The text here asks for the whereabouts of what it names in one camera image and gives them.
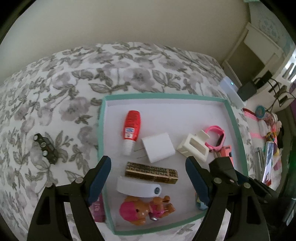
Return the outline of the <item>white plastic clip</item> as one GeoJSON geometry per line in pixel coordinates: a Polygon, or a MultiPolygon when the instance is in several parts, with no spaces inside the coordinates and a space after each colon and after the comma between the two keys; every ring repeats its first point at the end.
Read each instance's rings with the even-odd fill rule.
{"type": "Polygon", "coordinates": [[[185,157],[193,156],[197,161],[205,163],[208,158],[209,148],[206,146],[210,136],[203,130],[197,134],[188,134],[177,147],[177,151],[185,157]]]}

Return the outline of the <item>magenta lip balm tube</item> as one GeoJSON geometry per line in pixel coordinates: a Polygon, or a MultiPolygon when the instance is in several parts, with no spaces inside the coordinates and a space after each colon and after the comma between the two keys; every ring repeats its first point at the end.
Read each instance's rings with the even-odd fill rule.
{"type": "Polygon", "coordinates": [[[95,222],[104,223],[106,215],[104,211],[104,204],[102,194],[99,195],[98,200],[92,203],[90,211],[95,222]]]}

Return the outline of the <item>black toy car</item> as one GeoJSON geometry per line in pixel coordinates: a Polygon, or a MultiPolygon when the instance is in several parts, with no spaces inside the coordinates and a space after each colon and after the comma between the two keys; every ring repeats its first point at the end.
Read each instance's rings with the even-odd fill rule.
{"type": "Polygon", "coordinates": [[[42,150],[42,156],[45,157],[50,164],[55,165],[58,161],[58,151],[48,138],[43,137],[40,133],[33,136],[33,140],[37,142],[42,150]]]}

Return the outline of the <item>white plug charger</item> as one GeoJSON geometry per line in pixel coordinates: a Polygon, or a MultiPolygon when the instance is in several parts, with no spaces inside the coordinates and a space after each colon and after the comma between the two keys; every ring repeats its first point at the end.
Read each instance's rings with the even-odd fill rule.
{"type": "Polygon", "coordinates": [[[136,159],[146,158],[155,163],[173,156],[176,151],[168,133],[160,133],[141,139],[141,147],[135,151],[136,159]]]}

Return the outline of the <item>white curved band device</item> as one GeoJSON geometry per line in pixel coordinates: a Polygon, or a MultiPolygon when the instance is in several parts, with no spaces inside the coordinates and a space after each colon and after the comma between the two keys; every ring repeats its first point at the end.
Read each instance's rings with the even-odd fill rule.
{"type": "Polygon", "coordinates": [[[116,190],[128,196],[152,198],[161,194],[162,187],[159,184],[120,176],[117,178],[116,190]]]}

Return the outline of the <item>brown pink toy dog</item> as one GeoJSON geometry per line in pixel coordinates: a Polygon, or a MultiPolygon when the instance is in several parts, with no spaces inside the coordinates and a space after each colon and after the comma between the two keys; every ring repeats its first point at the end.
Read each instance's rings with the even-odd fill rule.
{"type": "Polygon", "coordinates": [[[133,225],[144,225],[149,218],[158,221],[175,212],[170,196],[154,197],[151,201],[142,201],[139,197],[128,196],[119,208],[120,216],[133,225]]]}

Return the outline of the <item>gold patterned harmonica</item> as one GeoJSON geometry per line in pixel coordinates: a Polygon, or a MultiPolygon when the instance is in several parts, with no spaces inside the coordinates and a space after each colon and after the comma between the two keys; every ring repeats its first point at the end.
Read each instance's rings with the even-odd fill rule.
{"type": "Polygon", "coordinates": [[[177,170],[133,162],[127,162],[125,177],[166,184],[176,184],[179,179],[177,170]]]}

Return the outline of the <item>red white glue bottle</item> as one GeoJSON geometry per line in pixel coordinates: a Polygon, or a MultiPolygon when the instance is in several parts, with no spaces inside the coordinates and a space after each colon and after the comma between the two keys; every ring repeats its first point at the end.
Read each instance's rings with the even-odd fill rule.
{"type": "Polygon", "coordinates": [[[141,126],[140,112],[130,110],[125,118],[123,126],[123,154],[130,156],[138,139],[141,126]]]}

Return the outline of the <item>cluttered colourful accessories pile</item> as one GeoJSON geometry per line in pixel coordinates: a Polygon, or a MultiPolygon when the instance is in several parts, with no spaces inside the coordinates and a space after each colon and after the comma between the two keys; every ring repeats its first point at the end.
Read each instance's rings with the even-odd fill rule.
{"type": "Polygon", "coordinates": [[[280,185],[282,175],[282,123],[274,113],[258,106],[256,112],[243,109],[255,151],[256,178],[272,189],[280,185]]]}

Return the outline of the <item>floral grey white blanket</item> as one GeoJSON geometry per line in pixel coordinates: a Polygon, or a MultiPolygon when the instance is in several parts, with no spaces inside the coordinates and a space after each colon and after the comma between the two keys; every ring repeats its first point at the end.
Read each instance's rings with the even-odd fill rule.
{"type": "Polygon", "coordinates": [[[47,182],[64,185],[97,163],[98,115],[110,94],[178,93],[228,98],[210,56],[155,44],[96,44],[37,60],[1,85],[1,216],[18,240],[47,182]],[[33,136],[58,151],[50,164],[33,136]]]}

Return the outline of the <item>teal white storage box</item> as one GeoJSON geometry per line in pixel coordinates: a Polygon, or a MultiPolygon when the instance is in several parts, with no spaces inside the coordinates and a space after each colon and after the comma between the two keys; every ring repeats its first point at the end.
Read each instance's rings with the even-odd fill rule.
{"type": "Polygon", "coordinates": [[[236,116],[225,99],[186,94],[122,94],[109,95],[103,99],[98,123],[98,156],[111,158],[111,172],[104,185],[102,196],[106,223],[115,235],[143,235],[161,232],[194,222],[205,215],[195,204],[195,189],[185,170],[186,158],[175,153],[156,162],[157,167],[175,169],[176,184],[162,184],[162,195],[168,195],[175,212],[158,221],[148,220],[145,225],[136,226],[119,215],[119,208],[125,196],[116,190],[117,179],[124,175],[127,162],[148,164],[149,161],[141,142],[137,141],[130,156],[122,153],[123,126],[130,110],[140,112],[139,137],[168,133],[174,147],[190,133],[196,134],[209,126],[224,129],[225,143],[232,147],[234,167],[247,175],[247,160],[243,140],[236,116]]]}

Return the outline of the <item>black power adapter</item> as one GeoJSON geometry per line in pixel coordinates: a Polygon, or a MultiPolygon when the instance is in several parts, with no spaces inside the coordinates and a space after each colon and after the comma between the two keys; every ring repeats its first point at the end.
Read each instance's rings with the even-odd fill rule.
{"type": "Polygon", "coordinates": [[[242,101],[247,101],[256,93],[257,93],[257,88],[253,81],[249,81],[245,83],[237,91],[237,94],[242,101]]]}

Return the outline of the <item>white translucent device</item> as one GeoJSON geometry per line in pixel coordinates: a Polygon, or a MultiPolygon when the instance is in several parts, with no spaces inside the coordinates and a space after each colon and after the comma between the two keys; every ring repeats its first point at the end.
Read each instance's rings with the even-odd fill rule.
{"type": "Polygon", "coordinates": [[[227,94],[230,100],[239,108],[245,108],[246,101],[243,101],[240,96],[238,95],[238,88],[233,83],[233,81],[228,77],[225,76],[221,81],[219,86],[223,89],[223,91],[227,94]]]}

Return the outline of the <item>white shelf unit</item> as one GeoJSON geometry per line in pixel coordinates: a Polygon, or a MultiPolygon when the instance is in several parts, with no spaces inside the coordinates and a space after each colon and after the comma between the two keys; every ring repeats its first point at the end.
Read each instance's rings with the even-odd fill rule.
{"type": "Polygon", "coordinates": [[[237,87],[262,77],[270,71],[278,76],[295,51],[295,44],[285,52],[260,29],[247,23],[234,48],[222,63],[226,75],[237,87]]]}

